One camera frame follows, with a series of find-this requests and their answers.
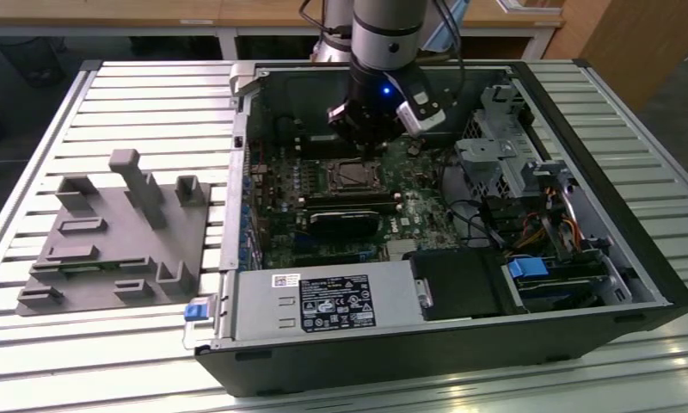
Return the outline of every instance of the metal slatted table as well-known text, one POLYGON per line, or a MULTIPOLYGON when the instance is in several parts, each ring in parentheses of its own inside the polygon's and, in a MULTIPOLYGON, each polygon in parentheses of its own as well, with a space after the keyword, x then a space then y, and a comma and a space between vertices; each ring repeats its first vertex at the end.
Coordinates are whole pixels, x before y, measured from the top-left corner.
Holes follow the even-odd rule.
MULTIPOLYGON (((0 215, 0 411, 679 411, 688 315, 580 360, 276 398, 225 394, 181 343, 182 305, 41 317, 13 313, 60 202, 62 174, 121 185, 106 161, 136 148, 158 183, 213 185, 200 294, 217 289, 233 109, 232 62, 106 62, 81 71, 0 215)), ((577 136, 688 285, 688 175, 591 69, 531 64, 577 136)), ((561 154, 541 128, 553 157, 561 154)), ((210 330, 197 330, 201 338, 210 330)))

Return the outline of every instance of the blue latch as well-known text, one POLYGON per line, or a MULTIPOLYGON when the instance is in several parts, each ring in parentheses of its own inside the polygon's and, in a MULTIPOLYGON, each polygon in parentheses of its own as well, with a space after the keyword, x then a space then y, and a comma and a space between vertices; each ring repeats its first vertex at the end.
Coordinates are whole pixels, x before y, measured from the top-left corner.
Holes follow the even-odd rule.
POLYGON ((548 275, 548 268, 543 258, 516 258, 507 264, 512 278, 543 277, 548 275))
POLYGON ((185 321, 202 321, 209 319, 209 304, 189 303, 184 310, 185 321))

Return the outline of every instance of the gray floor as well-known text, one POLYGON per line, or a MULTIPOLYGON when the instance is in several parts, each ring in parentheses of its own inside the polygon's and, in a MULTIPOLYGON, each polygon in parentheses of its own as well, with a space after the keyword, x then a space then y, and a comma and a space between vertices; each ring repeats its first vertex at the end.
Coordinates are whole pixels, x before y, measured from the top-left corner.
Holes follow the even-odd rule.
MULTIPOLYGON (((7 139, 0 142, 0 160, 17 161, 0 163, 0 210, 19 177, 22 161, 30 157, 42 137, 81 61, 138 59, 130 53, 126 38, 69 38, 66 46, 68 51, 60 54, 66 80, 45 89, 31 89, 25 84, 0 54, 0 119, 9 130, 7 139)), ((170 46, 144 59, 188 58, 182 47, 170 46)), ((688 61, 676 67, 640 118, 688 170, 688 61)))

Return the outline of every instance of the warning label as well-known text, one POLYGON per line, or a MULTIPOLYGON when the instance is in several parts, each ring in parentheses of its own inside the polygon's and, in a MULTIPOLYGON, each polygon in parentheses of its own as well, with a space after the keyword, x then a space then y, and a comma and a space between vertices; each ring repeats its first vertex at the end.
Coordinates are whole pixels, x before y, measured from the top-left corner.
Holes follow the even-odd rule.
POLYGON ((306 333, 373 327, 366 275, 300 280, 300 326, 306 333))

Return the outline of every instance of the white label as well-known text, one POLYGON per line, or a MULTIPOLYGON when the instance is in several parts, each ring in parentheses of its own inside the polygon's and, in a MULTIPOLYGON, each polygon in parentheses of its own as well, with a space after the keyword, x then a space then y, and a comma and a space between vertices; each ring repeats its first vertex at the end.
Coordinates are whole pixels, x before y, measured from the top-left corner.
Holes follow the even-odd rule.
POLYGON ((214 24, 213 20, 181 20, 181 24, 214 24))
POLYGON ((297 287, 300 274, 273 274, 273 287, 297 287))
POLYGON ((368 312, 358 312, 350 315, 352 320, 369 320, 374 317, 373 313, 370 311, 368 312))

